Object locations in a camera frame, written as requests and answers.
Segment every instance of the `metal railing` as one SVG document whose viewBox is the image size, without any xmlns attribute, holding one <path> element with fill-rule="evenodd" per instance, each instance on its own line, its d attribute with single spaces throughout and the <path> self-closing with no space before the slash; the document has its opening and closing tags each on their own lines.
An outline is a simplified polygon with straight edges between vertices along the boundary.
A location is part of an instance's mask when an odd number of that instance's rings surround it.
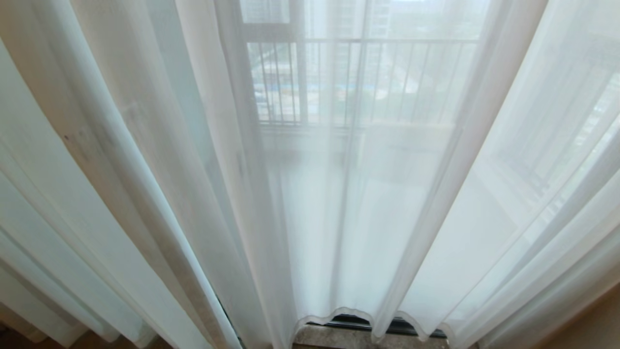
<svg viewBox="0 0 620 349">
<path fill-rule="evenodd" d="M 427 39 L 248 42 L 259 121 L 451 122 L 476 45 Z"/>
</svg>

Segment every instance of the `white curtain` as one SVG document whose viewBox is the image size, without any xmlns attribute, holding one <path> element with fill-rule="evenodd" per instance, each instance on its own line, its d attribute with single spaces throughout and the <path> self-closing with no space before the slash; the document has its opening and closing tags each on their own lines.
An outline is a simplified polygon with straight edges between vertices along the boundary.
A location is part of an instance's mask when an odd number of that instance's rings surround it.
<svg viewBox="0 0 620 349">
<path fill-rule="evenodd" d="M 533 347 L 620 282 L 618 16 L 2 1 L 0 315 L 65 346 L 288 348 L 347 313 Z"/>
</svg>

